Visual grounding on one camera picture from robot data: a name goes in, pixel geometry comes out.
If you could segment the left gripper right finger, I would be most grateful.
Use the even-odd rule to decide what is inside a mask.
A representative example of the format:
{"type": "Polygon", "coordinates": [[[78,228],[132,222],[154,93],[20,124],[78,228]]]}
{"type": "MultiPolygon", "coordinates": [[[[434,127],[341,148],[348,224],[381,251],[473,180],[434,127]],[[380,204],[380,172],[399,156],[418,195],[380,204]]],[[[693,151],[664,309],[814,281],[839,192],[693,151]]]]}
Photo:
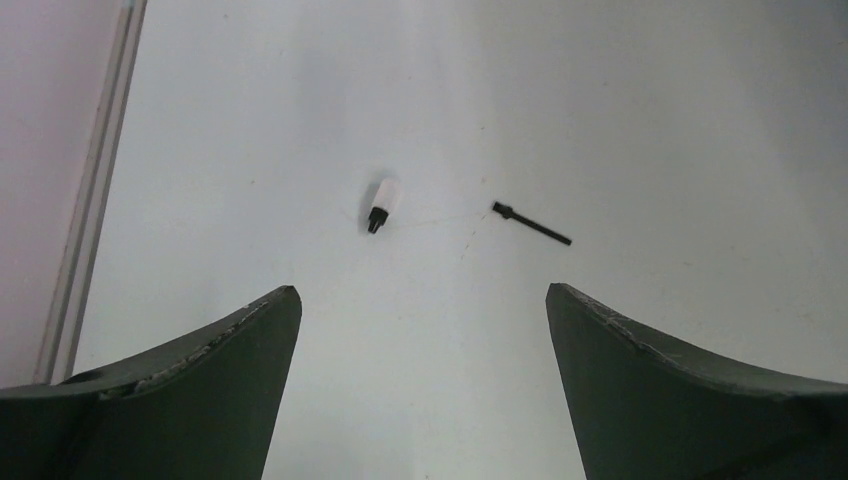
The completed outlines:
{"type": "Polygon", "coordinates": [[[843,479],[847,388],[733,360],[567,284],[546,296],[589,479],[843,479]]]}

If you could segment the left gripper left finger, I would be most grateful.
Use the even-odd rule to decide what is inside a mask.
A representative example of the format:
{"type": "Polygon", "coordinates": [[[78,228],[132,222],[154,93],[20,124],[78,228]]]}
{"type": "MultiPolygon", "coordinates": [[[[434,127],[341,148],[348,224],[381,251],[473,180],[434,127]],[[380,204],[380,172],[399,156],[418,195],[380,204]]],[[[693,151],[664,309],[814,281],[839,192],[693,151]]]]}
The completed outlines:
{"type": "Polygon", "coordinates": [[[291,286],[55,384],[1,392],[5,479],[259,479],[301,323],[291,286]]]}

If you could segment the small black cleaning brush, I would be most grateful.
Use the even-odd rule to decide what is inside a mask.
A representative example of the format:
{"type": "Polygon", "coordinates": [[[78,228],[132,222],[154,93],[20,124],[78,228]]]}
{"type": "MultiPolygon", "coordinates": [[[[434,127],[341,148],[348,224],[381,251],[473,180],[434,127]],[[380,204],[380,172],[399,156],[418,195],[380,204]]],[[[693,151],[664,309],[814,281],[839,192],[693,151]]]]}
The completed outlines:
{"type": "Polygon", "coordinates": [[[495,201],[492,205],[492,210],[499,214],[505,220],[512,220],[518,222],[529,229],[532,229],[538,233],[541,233],[548,238],[551,238],[559,243],[562,243],[566,246],[572,245],[572,240],[569,237],[566,237],[563,234],[560,234],[540,223],[527,218],[526,216],[517,213],[511,206],[503,204],[501,202],[495,201]]]}

